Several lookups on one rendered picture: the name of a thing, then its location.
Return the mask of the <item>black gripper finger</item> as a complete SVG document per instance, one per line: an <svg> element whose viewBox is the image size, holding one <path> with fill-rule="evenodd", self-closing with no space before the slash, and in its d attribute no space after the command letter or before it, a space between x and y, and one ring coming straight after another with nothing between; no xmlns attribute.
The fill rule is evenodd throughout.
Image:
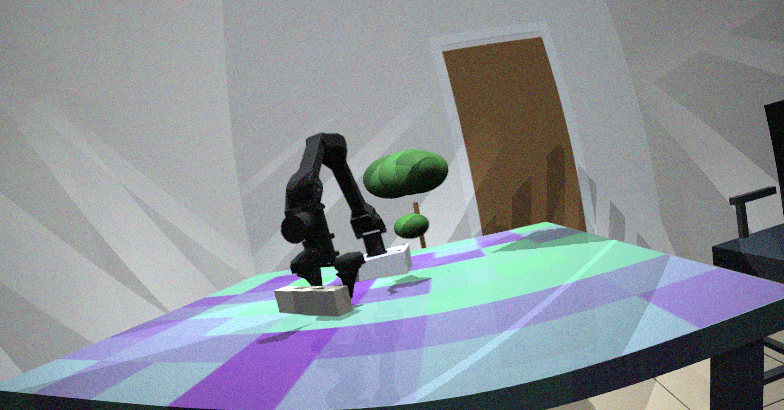
<svg viewBox="0 0 784 410"><path fill-rule="evenodd" d="M300 275L296 274L296 276L306 279L309 282L310 286L323 286L321 268L315 268L315 270L313 269L313 272L307 276L303 274Z"/></svg>
<svg viewBox="0 0 784 410"><path fill-rule="evenodd" d="M362 265L359 266L358 268L350 271L350 272L344 271L344 272L338 272L338 273L335 274L336 276L338 276L341 279L343 285L348 285L350 299L353 298L354 285L355 285L356 276L357 276L357 273L358 273L358 269L361 268L361 267L362 267Z"/></svg>

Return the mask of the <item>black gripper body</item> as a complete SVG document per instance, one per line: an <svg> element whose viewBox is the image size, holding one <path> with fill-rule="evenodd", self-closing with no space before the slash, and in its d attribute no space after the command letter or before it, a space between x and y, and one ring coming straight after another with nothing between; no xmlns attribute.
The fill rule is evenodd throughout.
<svg viewBox="0 0 784 410"><path fill-rule="evenodd" d="M309 248L313 248L314 242L317 242L324 250L330 264L321 263L317 268L334 266L338 272L350 272L366 263L364 254L361 252L346 253L336 258L340 254L339 251L334 251L332 238L335 238L334 233L329 233L329 230L327 230L302 241L302 246L308 246Z"/></svg>

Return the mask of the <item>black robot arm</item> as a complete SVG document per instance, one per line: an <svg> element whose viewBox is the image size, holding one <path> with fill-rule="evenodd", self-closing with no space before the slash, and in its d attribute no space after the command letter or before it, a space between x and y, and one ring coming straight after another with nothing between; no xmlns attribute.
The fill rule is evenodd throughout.
<svg viewBox="0 0 784 410"><path fill-rule="evenodd" d="M345 200L351 210L350 224L356 239L363 238L366 257L387 253L381 234L386 226L373 206L366 203L346 162L348 153L345 138L338 133L319 133L306 139L306 148L298 172L287 183L285 194L285 219L281 234L291 244L328 230L320 203L323 184L319 179L321 163L332 169ZM379 232L363 235L379 230ZM315 244L316 243L316 244ZM303 246L291 265L297 275L310 275L321 263L328 263L320 244Z"/></svg>

